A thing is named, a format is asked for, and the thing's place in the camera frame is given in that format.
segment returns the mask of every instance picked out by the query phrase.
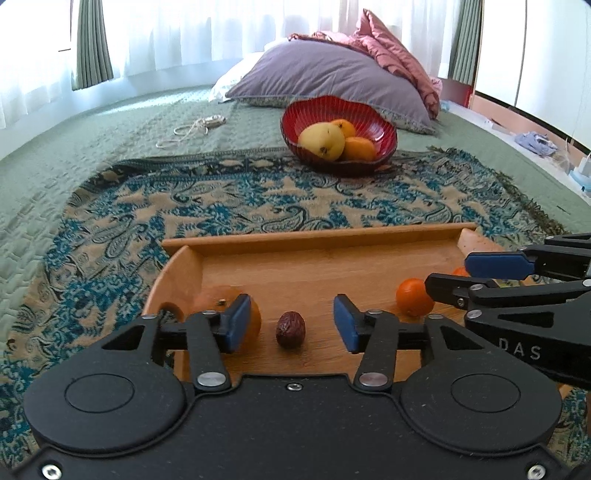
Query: orange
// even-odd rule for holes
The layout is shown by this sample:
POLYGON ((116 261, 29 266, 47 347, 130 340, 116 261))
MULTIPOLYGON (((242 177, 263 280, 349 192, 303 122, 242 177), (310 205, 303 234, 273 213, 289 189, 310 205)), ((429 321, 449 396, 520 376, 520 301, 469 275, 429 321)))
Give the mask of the orange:
POLYGON ((468 273, 468 270, 465 269, 465 267, 457 267, 453 272, 452 275, 457 275, 458 277, 469 277, 470 274, 468 273))
POLYGON ((331 124, 336 125, 340 128, 343 132, 345 138, 347 137, 354 137, 357 134, 357 130, 355 129, 354 124, 345 120, 344 118, 337 118, 337 120, 332 120, 331 124))
POLYGON ((427 295, 425 282, 420 278, 408 278, 400 284, 396 290, 396 304, 403 313, 412 317, 426 315, 435 306, 427 295))
MULTIPOLYGON (((241 293, 244 292, 236 287, 227 285, 204 288, 195 299, 193 311, 202 312, 203 310, 215 310, 217 312, 223 312, 241 293)), ((243 352, 250 348, 256 342, 260 331, 261 311, 251 297, 251 321, 248 324, 248 328, 246 329, 246 333, 244 334, 242 344, 238 351, 243 352)))
POLYGON ((371 162, 376 159, 374 143, 363 137, 345 138, 345 148, 339 160, 371 162))

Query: pink blanket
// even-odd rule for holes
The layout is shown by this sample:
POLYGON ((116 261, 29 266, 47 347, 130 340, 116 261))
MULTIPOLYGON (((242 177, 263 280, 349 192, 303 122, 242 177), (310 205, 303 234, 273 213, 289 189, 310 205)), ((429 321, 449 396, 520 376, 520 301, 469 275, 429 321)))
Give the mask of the pink blanket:
POLYGON ((431 118, 439 113, 439 94, 427 72, 382 21, 370 10, 363 9, 353 35, 318 31, 312 35, 293 34, 301 40, 330 41, 369 55, 392 75, 407 79, 417 89, 431 118))

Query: yellow pear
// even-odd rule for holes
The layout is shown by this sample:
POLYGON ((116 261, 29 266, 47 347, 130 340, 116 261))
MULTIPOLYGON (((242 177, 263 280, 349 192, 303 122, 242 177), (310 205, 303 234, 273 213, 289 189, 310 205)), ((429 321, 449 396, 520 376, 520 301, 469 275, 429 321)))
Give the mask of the yellow pear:
POLYGON ((345 148, 341 129, 330 122, 319 122, 305 128, 297 141, 306 150, 327 161, 335 161, 345 148))

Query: blue plastic object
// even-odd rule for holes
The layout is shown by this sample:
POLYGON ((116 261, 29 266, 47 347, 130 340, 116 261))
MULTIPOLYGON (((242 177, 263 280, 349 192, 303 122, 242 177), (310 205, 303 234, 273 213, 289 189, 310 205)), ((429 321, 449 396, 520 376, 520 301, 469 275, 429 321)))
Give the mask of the blue plastic object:
POLYGON ((525 280, 535 273, 534 263, 523 252, 472 253, 464 262, 471 277, 525 280))
POLYGON ((356 352, 359 348, 359 335, 355 330, 355 317, 343 305, 338 297, 333 302, 333 317, 335 325, 343 339, 345 348, 349 352, 356 352))
POLYGON ((248 297, 238 307, 238 310, 234 314, 233 323, 230 325, 228 334, 226 335, 226 346, 228 352, 235 352, 244 338, 248 324, 251 321, 251 298, 248 297))

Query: fruit bowl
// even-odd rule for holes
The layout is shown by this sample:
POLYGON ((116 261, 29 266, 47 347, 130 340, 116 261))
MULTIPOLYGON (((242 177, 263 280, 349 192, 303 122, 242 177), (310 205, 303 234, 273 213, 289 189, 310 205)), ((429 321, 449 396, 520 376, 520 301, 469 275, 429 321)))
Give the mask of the fruit bowl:
POLYGON ((331 95, 300 100, 289 105, 281 118, 281 134, 289 149, 303 164, 313 170, 339 177, 372 174, 388 161, 398 145, 396 127, 384 120, 369 105, 348 102, 331 95), (327 161, 298 145, 298 137, 306 127, 337 118, 347 119, 355 126, 358 136, 373 142, 377 152, 374 161, 327 161))

